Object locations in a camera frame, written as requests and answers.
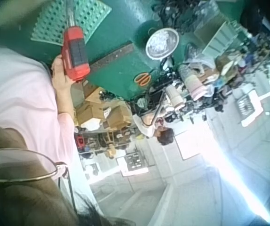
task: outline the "cardboard box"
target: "cardboard box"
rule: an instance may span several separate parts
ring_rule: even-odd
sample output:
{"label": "cardboard box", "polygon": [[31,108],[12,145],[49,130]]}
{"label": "cardboard box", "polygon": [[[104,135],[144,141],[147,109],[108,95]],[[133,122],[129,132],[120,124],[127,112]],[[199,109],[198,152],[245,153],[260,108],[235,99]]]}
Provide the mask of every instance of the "cardboard box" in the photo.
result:
{"label": "cardboard box", "polygon": [[114,108],[107,118],[107,123],[112,129],[122,129],[130,125],[132,116],[126,106],[118,106]]}
{"label": "cardboard box", "polygon": [[92,118],[105,120],[101,104],[84,101],[81,106],[76,108],[77,121],[79,125],[89,121]]}
{"label": "cardboard box", "polygon": [[100,91],[104,91],[104,89],[88,82],[83,86],[84,100],[101,104],[102,101],[99,99]]}

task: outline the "green workbench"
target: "green workbench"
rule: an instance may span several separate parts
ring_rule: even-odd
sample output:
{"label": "green workbench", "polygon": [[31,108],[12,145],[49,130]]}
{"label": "green workbench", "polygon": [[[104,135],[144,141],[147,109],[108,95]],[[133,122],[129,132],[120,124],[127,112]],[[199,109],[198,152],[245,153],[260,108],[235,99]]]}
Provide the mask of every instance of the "green workbench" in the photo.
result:
{"label": "green workbench", "polygon": [[[89,62],[93,63],[130,42],[134,44],[135,50],[90,74],[88,80],[116,95],[130,99],[143,91],[133,82],[134,76],[141,72],[149,72],[159,65],[159,61],[150,60],[145,55],[144,46],[150,36],[148,30],[162,28],[159,20],[153,20],[157,20],[157,15],[153,15],[151,6],[156,1],[103,0],[103,2],[109,5],[112,11],[86,45]],[[243,5],[243,0],[238,0],[237,3],[219,2],[221,11],[236,20],[239,20]],[[61,47],[30,40],[39,12],[40,10],[33,12],[19,26],[0,29],[0,44],[50,65],[54,57],[60,54]],[[185,46],[189,41],[196,43],[193,34],[181,36],[179,46],[173,54],[176,62],[183,59]]]}

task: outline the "green perforated mat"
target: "green perforated mat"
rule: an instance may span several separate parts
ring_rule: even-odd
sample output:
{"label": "green perforated mat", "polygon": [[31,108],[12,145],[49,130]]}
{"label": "green perforated mat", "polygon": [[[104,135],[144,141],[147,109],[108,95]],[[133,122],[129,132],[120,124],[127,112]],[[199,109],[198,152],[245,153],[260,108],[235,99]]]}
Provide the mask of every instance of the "green perforated mat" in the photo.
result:
{"label": "green perforated mat", "polygon": [[[84,31],[87,42],[112,9],[98,0],[74,0],[74,2],[76,25]],[[42,9],[31,40],[62,45],[65,28],[65,0],[52,1]]]}

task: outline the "pink sleeve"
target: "pink sleeve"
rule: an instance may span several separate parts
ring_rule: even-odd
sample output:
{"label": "pink sleeve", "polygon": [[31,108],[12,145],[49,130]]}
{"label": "pink sleeve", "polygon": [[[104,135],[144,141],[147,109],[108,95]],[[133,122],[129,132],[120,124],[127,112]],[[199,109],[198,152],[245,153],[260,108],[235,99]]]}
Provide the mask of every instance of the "pink sleeve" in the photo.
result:
{"label": "pink sleeve", "polygon": [[74,139],[74,122],[68,113],[61,113],[57,116],[60,126],[60,159],[68,165],[73,161],[73,150],[77,150]]}

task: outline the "glasses frame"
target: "glasses frame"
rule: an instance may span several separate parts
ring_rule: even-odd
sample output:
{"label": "glasses frame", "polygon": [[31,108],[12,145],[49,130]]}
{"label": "glasses frame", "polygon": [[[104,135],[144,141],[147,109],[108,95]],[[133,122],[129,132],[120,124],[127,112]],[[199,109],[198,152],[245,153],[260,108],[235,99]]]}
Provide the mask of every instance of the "glasses frame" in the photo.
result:
{"label": "glasses frame", "polygon": [[9,180],[4,180],[4,179],[1,180],[0,179],[0,183],[10,184],[10,183],[21,183],[21,182],[36,182],[36,181],[48,179],[48,178],[51,178],[52,176],[55,176],[58,173],[58,170],[61,167],[64,167],[65,172],[62,175],[62,177],[67,178],[67,180],[68,180],[72,206],[74,208],[74,211],[77,212],[76,205],[75,205],[74,194],[73,194],[73,187],[72,187],[72,182],[71,182],[71,177],[70,177],[70,172],[69,172],[68,165],[66,163],[64,163],[64,162],[53,162],[49,157],[45,156],[44,154],[41,154],[41,153],[38,153],[38,152],[35,152],[35,151],[21,149],[21,148],[0,148],[0,151],[2,151],[2,150],[15,150],[15,151],[23,151],[23,152],[26,151],[26,152],[31,152],[31,153],[34,153],[34,154],[41,155],[41,156],[45,157],[46,159],[48,159],[55,166],[56,170],[54,172],[51,172],[51,173],[43,175],[43,176],[33,177],[33,178],[28,178],[28,179],[26,179],[26,178],[25,179],[9,179]]}

